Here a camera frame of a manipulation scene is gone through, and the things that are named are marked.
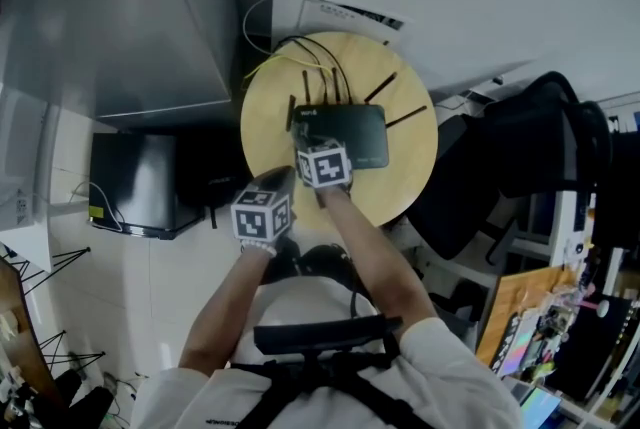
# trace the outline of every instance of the forearm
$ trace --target forearm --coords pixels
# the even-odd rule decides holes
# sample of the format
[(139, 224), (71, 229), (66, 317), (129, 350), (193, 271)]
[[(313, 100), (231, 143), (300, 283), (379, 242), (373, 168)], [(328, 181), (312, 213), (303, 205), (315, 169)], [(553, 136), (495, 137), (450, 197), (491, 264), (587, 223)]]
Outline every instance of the forearm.
[(210, 376), (224, 368), (240, 339), (269, 254), (247, 248), (196, 317), (179, 367)]
[(338, 189), (322, 199), (340, 232), (362, 282), (387, 317), (402, 316), (400, 333), (436, 313), (426, 289), (407, 260)]

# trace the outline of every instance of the round wooden table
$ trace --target round wooden table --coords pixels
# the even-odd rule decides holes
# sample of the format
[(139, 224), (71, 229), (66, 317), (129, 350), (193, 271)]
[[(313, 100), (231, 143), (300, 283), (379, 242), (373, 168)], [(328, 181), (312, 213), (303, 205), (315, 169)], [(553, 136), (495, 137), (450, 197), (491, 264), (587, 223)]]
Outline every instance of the round wooden table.
[[(384, 107), (387, 123), (426, 105), (427, 110), (387, 130), (389, 165), (379, 169), (354, 170), (351, 199), (376, 226), (404, 212), (427, 183), (436, 159), (438, 126), (431, 98), (416, 72), (395, 52), (364, 36), (342, 32), (309, 35), (327, 47), (340, 61), (351, 86), (353, 102), (364, 99), (384, 79), (397, 72), (396, 79), (371, 104)], [(332, 68), (330, 57), (317, 45), (302, 41)], [(307, 52), (289, 42), (279, 54), (313, 62)], [(251, 172), (259, 175), (269, 169), (294, 164), (294, 146), (286, 131), (289, 96), (296, 106), (305, 103), (302, 70), (309, 78), (312, 104), (321, 104), (324, 88), (318, 68), (302, 66), (288, 59), (266, 64), (253, 78), (242, 106), (241, 136)], [(346, 103), (344, 82), (339, 81), (342, 103)], [(328, 79), (329, 103), (335, 103), (333, 82)], [(296, 181), (293, 210), (298, 222), (317, 230), (333, 225), (326, 210), (318, 207), (315, 194)]]

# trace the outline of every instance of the yellow sticker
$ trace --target yellow sticker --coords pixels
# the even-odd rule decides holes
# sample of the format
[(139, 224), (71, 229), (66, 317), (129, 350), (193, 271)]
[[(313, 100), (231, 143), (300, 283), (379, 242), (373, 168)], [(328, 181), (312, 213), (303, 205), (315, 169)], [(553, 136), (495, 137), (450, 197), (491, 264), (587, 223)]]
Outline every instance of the yellow sticker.
[(89, 215), (91, 217), (104, 219), (104, 209), (102, 207), (94, 207), (93, 205), (89, 205)]

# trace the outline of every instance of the wooden tabletop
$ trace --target wooden tabletop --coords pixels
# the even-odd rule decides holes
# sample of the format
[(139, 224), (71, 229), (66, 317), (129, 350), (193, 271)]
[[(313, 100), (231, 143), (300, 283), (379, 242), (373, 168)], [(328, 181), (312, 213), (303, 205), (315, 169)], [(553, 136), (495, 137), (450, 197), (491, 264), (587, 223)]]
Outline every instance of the wooden tabletop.
[(562, 267), (545, 267), (500, 278), (491, 315), (476, 351), (478, 359), (487, 366), (491, 364), (515, 312), (540, 306), (545, 293), (551, 292), (556, 285), (575, 284), (575, 273), (562, 270)]
[[(351, 199), (374, 225), (380, 226), (403, 213), (427, 183), (435, 163), (438, 127), (431, 98), (422, 81), (400, 56), (377, 41), (351, 33), (324, 32), (309, 35), (322, 43), (340, 61), (351, 86), (354, 103), (361, 104), (384, 79), (397, 72), (396, 79), (372, 101), (384, 107), (385, 119), (393, 121), (426, 105), (427, 110), (387, 131), (389, 165), (355, 170)], [(328, 55), (310, 42), (303, 42), (328, 68)], [(277, 51), (305, 62), (307, 52), (289, 42)], [(321, 104), (324, 88), (317, 68), (280, 59), (262, 67), (253, 78), (242, 107), (241, 135), (247, 163), (254, 175), (294, 164), (293, 139), (286, 132), (289, 96), (296, 105), (304, 103), (302, 70), (308, 71), (312, 104)], [(329, 82), (329, 103), (335, 103)], [(342, 100), (345, 101), (344, 88)], [(325, 210), (318, 207), (313, 191), (298, 179), (293, 210), (307, 228), (332, 229)]]
[(19, 366), (22, 378), (45, 398), (64, 409), (62, 397), (44, 361), (36, 340), (22, 291), (20, 275), (4, 259), (0, 259), (0, 313), (11, 311), (18, 319), (17, 337), (7, 341), (0, 337), (0, 345), (13, 367)]

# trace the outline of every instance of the white wristband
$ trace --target white wristband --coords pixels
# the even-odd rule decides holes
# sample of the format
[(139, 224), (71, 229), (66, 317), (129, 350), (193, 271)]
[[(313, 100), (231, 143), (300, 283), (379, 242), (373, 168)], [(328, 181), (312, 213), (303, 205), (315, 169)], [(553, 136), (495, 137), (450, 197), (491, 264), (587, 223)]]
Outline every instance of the white wristband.
[(274, 248), (273, 246), (270, 246), (269, 244), (267, 244), (266, 242), (260, 242), (260, 241), (251, 241), (248, 239), (243, 239), (240, 241), (240, 244), (242, 244), (242, 249), (244, 250), (244, 248), (250, 246), (252, 248), (260, 248), (265, 250), (267, 253), (269, 253), (269, 255), (271, 255), (271, 258), (274, 258), (278, 252), (276, 251), (276, 248)]

